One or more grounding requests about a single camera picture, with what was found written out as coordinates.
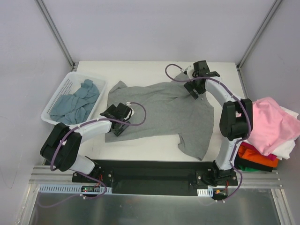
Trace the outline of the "grey t-shirt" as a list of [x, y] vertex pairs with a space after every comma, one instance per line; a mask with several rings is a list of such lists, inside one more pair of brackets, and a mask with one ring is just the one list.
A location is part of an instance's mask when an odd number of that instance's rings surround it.
[[105, 135], [107, 143], [134, 140], [161, 135], [178, 135], [178, 148], [186, 155], [203, 160], [206, 155], [214, 127], [214, 108], [206, 95], [194, 99], [185, 89], [179, 74], [177, 81], [160, 82], [147, 87], [128, 87], [123, 81], [114, 85], [108, 93], [107, 105], [137, 102], [130, 126], [120, 136]]

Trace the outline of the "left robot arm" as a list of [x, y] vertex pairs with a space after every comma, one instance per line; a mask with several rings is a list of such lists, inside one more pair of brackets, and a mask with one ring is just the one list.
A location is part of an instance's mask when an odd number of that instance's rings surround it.
[[96, 163], [80, 154], [80, 145], [98, 135], [112, 133], [119, 136], [129, 126], [134, 110], [120, 103], [111, 105], [97, 118], [78, 125], [58, 123], [41, 148], [40, 155], [62, 172], [73, 170], [83, 173], [88, 182], [99, 178]]

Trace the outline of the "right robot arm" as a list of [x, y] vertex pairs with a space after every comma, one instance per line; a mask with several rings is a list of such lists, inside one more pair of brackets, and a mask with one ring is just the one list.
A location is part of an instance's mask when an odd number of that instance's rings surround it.
[[228, 178], [225, 171], [233, 166], [238, 141], [246, 139], [253, 129], [252, 101], [233, 94], [222, 82], [220, 74], [210, 71], [205, 60], [193, 63], [184, 74], [192, 76], [184, 87], [194, 99], [209, 92], [222, 106], [219, 130], [224, 138], [215, 159], [218, 169], [210, 176], [214, 184], [222, 185]]

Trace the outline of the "white plastic laundry basket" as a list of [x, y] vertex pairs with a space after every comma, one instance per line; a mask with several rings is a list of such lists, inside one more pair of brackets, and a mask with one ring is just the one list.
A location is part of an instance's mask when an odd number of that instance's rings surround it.
[[62, 95], [74, 94], [81, 87], [81, 83], [83, 83], [86, 79], [92, 80], [93, 84], [99, 90], [99, 97], [97, 98], [89, 116], [87, 117], [87, 120], [90, 120], [98, 105], [100, 104], [102, 97], [104, 96], [105, 89], [107, 87], [107, 79], [95, 73], [74, 71], [69, 72], [65, 76], [61, 84], [58, 86], [57, 90], [49, 100], [45, 109], [42, 111], [41, 119], [49, 124], [58, 124], [58, 122], [52, 120], [50, 117], [50, 112], [52, 108], [55, 106], [55, 104]]

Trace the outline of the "blue-grey t-shirt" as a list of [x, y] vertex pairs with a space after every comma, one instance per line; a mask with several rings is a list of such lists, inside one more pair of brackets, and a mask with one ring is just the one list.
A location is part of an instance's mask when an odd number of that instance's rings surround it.
[[74, 125], [87, 120], [97, 98], [99, 90], [92, 80], [86, 79], [74, 93], [62, 95], [50, 112], [52, 120], [58, 123]]

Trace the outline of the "black t-shirt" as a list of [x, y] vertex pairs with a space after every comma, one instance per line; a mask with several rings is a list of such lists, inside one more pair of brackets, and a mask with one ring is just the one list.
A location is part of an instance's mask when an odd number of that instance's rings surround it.
[[238, 167], [239, 165], [255, 168], [255, 169], [258, 169], [260, 171], [265, 171], [265, 172], [272, 172], [273, 169], [274, 169], [273, 167], [268, 167], [268, 166], [264, 166], [264, 165], [261, 165], [261, 164], [257, 164], [257, 163], [253, 163], [253, 162], [241, 159], [239, 157], [239, 155], [237, 154], [236, 158], [235, 158], [235, 166]]

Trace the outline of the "pink t-shirt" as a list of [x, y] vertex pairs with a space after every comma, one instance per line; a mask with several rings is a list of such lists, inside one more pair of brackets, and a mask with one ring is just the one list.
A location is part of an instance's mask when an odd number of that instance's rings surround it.
[[300, 136], [300, 121], [286, 113], [270, 97], [253, 103], [253, 130], [244, 142], [269, 156], [281, 144]]

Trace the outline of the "orange t-shirt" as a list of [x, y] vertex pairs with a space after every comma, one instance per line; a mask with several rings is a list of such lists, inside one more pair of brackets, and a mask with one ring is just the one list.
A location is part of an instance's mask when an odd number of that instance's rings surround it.
[[241, 143], [238, 155], [241, 159], [273, 168], [277, 167], [279, 163], [277, 156], [264, 156], [254, 146], [246, 142]]

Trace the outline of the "green t-shirt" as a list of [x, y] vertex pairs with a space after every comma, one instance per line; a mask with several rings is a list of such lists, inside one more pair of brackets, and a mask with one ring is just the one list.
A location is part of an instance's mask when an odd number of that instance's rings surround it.
[[243, 166], [243, 165], [239, 165], [238, 167], [239, 167], [240, 170], [246, 171], [246, 172], [257, 172], [257, 171], [259, 171], [258, 169]]

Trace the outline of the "white t-shirt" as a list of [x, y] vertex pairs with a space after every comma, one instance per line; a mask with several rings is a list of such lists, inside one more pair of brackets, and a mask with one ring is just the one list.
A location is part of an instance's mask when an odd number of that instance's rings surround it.
[[[295, 119], [297, 119], [298, 117], [298, 113], [294, 112], [292, 110], [286, 109], [284, 107], [281, 106], [281, 108], [288, 113], [289, 115], [293, 116]], [[290, 158], [290, 153], [292, 152], [293, 148], [295, 147], [295, 141], [298, 138], [295, 137], [293, 139], [289, 139], [286, 142], [284, 142], [283, 144], [279, 145], [273, 152], [272, 154], [277, 156], [278, 159], [282, 160], [282, 159], [289, 159]]]

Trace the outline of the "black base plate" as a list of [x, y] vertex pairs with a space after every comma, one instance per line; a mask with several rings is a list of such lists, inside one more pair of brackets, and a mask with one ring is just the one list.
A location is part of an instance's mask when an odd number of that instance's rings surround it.
[[208, 186], [238, 185], [233, 169], [218, 171], [214, 162], [96, 160], [96, 171], [114, 194], [196, 196]]

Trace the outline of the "aluminium front rail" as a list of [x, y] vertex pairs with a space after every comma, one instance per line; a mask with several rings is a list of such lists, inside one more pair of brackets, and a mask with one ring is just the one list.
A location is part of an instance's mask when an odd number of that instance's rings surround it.
[[[242, 171], [242, 188], [265, 188], [282, 189], [283, 184], [277, 171], [267, 172], [244, 172]], [[71, 184], [73, 171], [51, 171], [48, 165], [34, 166], [30, 184]]]

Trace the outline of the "aluminium frame post right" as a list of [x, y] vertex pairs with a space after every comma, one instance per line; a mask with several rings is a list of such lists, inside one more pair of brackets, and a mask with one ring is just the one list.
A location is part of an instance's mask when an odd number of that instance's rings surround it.
[[270, 24], [271, 20], [275, 16], [276, 12], [280, 8], [284, 1], [283, 0], [275, 0], [273, 1], [271, 7], [269, 8], [266, 16], [264, 17], [262, 23], [258, 27], [257, 31], [255, 32], [254, 36], [252, 37], [248, 47], [246, 48], [243, 56], [241, 57], [239, 63], [237, 64], [237, 70], [240, 71], [245, 62], [247, 61], [248, 57], [250, 56], [251, 52], [254, 50], [256, 44], [260, 40], [260, 38], [263, 36], [264, 31]]

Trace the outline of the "aluminium frame post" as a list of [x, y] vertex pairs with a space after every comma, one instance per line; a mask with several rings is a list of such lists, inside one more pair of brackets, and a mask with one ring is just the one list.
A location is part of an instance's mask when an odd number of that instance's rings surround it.
[[257, 31], [255, 32], [254, 36], [252, 37], [248, 47], [246, 48], [243, 56], [241, 57], [239, 63], [237, 64], [237, 70], [240, 71], [245, 62], [247, 61], [248, 57], [250, 56], [251, 52], [254, 50], [256, 44], [260, 40], [260, 38], [263, 36], [264, 31], [270, 24], [271, 20], [275, 16], [276, 12], [280, 8], [284, 1], [283, 0], [275, 0], [273, 1], [271, 7], [269, 8], [266, 16], [264, 17], [262, 23], [258, 27]]
[[60, 35], [60, 32], [43, 0], [35, 0], [35, 3], [37, 7], [39, 8], [42, 16], [44, 17], [54, 39], [56, 40], [56, 43], [58, 44], [63, 56], [65, 57], [66, 61], [68, 62], [71, 71], [76, 71], [78, 67], [78, 63], [75, 62], [63, 40], [63, 38]]

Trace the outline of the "aluminium frame post left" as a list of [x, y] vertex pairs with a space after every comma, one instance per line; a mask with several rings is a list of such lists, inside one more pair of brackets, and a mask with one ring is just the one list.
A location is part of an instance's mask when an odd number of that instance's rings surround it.
[[35, 3], [37, 7], [39, 8], [42, 16], [44, 17], [54, 39], [56, 40], [56, 43], [58, 44], [63, 56], [65, 57], [66, 61], [68, 62], [71, 71], [76, 71], [78, 67], [78, 63], [75, 62], [63, 40], [63, 38], [60, 35], [60, 32], [43, 0], [35, 0]]

